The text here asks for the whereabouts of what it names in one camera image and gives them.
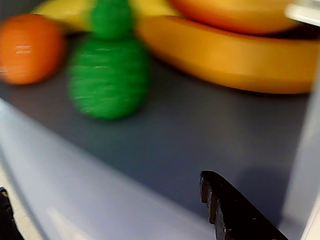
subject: banana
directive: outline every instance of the banana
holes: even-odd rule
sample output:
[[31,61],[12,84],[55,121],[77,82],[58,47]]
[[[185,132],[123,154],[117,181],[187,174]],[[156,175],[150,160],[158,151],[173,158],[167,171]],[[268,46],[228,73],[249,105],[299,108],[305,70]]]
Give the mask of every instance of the banana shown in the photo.
[[139,21],[140,39],[160,59],[205,81],[271,94],[311,91],[317,40],[246,36],[181,17]]
[[138,19],[149,16],[180,16],[167,0],[129,0],[129,4]]
[[48,0],[32,11],[62,24],[66,34],[90,32],[95,0]]
[[226,31],[262,35],[281,32],[299,23],[286,18],[295,0],[168,0],[192,20]]

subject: green yarn ball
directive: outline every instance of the green yarn ball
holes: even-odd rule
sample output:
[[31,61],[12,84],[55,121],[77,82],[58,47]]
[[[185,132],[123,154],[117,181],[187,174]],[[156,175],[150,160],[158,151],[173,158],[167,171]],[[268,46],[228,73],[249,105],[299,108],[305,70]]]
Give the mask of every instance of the green yarn ball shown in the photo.
[[132,34],[134,19],[128,0],[97,0],[91,13],[93,34],[115,40]]
[[75,53],[69,94],[83,114],[106,120],[138,110],[150,89],[149,59],[134,37],[89,39]]

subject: orange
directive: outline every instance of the orange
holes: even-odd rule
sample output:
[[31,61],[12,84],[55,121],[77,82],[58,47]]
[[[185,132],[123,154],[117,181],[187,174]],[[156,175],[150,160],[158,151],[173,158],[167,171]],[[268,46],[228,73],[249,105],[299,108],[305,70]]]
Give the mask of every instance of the orange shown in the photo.
[[190,19],[226,31],[264,35],[281,32],[299,23],[285,16],[295,0],[169,0]]
[[58,70],[65,50],[66,40],[57,23],[35,14],[11,17],[0,29],[2,79],[25,85],[49,78]]

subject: orange fruit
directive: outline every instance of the orange fruit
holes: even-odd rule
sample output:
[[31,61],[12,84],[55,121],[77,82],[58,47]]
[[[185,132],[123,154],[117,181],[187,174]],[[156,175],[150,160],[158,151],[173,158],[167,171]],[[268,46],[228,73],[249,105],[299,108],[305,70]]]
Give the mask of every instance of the orange fruit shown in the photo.
[[65,50],[58,23],[35,14],[13,16],[0,28],[2,79],[13,85],[40,82],[58,70]]

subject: plastic fruit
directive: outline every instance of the plastic fruit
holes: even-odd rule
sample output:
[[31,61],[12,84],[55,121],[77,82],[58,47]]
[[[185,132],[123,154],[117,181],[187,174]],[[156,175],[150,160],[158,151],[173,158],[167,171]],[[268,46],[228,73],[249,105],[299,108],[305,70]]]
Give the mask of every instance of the plastic fruit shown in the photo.
[[91,17],[96,32],[73,58],[70,98],[85,115],[122,118],[138,110],[147,98],[149,59],[133,35],[126,0],[98,0]]
[[95,0],[47,0],[32,11],[59,22],[66,34],[90,32],[90,12]]
[[286,18],[285,9],[294,0],[168,0],[194,21],[223,30],[262,35],[298,25]]
[[200,79],[272,94],[311,91],[320,43],[216,29],[180,17],[144,18],[140,38],[160,59]]
[[55,22],[34,14],[11,17],[0,29],[2,78],[14,85],[40,82],[57,71],[65,48]]
[[129,0],[134,16],[180,16],[167,0]]

